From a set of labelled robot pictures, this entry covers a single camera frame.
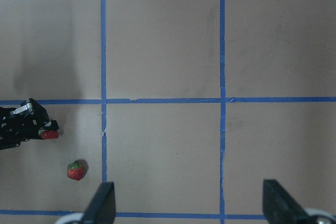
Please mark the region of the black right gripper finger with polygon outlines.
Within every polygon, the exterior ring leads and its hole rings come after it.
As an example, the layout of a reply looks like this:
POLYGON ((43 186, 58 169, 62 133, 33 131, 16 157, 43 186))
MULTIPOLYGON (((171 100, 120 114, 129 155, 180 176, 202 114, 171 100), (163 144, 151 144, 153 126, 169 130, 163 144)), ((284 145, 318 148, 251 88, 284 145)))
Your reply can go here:
POLYGON ((81 223, 113 224, 116 199, 113 182, 101 183, 81 218, 81 223))
POLYGON ((47 124, 43 126, 44 130, 50 130, 50 131, 58 131, 59 125, 56 120, 50 120, 47 124))
POLYGON ((263 180, 263 215, 270 224, 335 223, 326 211, 303 208, 275 179, 263 180))

